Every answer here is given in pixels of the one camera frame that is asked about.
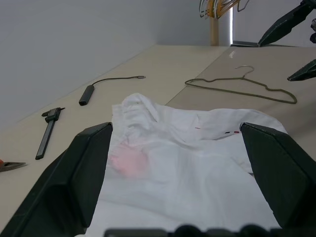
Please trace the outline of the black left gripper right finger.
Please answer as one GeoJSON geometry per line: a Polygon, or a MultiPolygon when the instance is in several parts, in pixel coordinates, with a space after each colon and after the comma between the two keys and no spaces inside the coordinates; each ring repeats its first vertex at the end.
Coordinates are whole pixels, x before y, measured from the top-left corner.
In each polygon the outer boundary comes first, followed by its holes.
{"type": "Polygon", "coordinates": [[[276,237],[316,235],[316,162],[286,133],[240,126],[254,178],[280,229],[276,237]]]}

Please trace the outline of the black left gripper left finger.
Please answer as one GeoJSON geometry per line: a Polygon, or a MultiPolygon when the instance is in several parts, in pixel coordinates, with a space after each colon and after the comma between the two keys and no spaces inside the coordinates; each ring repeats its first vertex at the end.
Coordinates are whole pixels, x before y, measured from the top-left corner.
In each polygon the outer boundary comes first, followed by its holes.
{"type": "Polygon", "coordinates": [[[2,237],[75,237],[90,226],[102,188],[113,126],[86,128],[42,173],[2,237]]]}

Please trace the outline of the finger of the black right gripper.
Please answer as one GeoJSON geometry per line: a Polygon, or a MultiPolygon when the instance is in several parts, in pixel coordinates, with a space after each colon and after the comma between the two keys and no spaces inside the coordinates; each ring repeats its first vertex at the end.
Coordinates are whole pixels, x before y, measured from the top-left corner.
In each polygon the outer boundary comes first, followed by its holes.
{"type": "Polygon", "coordinates": [[[307,16],[316,8],[315,0],[303,0],[300,5],[276,20],[263,34],[258,42],[262,47],[278,41],[288,35],[294,27],[306,20],[307,16]]]}
{"type": "Polygon", "coordinates": [[[316,77],[316,59],[287,78],[288,81],[303,81],[316,77]]]}

